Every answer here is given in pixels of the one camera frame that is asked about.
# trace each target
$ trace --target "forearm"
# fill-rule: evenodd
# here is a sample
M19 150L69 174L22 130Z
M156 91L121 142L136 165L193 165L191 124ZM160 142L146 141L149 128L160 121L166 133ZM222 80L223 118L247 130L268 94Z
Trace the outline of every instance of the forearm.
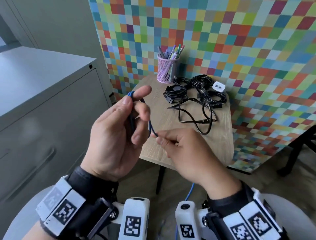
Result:
M222 199L241 190L241 182L216 158L209 161L201 185L210 199Z
M40 226L40 222L35 223L35 225L30 229L30 231L24 236L22 240L55 240L49 236Z

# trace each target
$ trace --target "colorful mosaic wall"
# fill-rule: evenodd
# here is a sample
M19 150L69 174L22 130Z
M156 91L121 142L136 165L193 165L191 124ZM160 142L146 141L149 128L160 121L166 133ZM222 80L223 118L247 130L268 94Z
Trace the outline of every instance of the colorful mosaic wall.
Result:
M232 105L232 167L251 172L316 123L316 3L90 0L114 93L184 44L181 74L215 76Z

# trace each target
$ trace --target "hand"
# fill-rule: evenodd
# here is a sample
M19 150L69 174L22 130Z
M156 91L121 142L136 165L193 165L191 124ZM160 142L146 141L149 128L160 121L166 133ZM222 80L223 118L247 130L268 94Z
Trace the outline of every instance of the hand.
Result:
M95 121L89 147L81 163L85 171L110 181L117 181L131 171L149 135L150 108L139 100L150 92L150 86L137 89L133 94L136 102L125 96ZM128 120L131 112L135 117L139 116L132 136Z
M240 181L227 171L203 137L192 128L158 131L157 134L156 142L172 159L177 171L201 185L211 199L225 198L241 189Z

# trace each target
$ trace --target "pencil cup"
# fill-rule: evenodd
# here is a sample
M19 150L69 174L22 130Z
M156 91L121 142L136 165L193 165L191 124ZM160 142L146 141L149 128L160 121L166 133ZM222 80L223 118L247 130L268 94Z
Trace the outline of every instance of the pencil cup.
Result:
M161 83L173 82L173 76L178 74L179 59L164 59L158 54L157 80Z

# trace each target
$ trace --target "wall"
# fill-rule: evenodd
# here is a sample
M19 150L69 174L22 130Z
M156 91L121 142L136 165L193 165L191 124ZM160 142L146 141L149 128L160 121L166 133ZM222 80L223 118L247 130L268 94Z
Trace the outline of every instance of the wall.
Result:
M182 74L232 99L231 166L251 172L316 122L316 3L90 0L115 95L157 72L157 46L184 44Z
M103 89L113 92L88 0L0 1L3 16L20 43L50 51L97 59Z

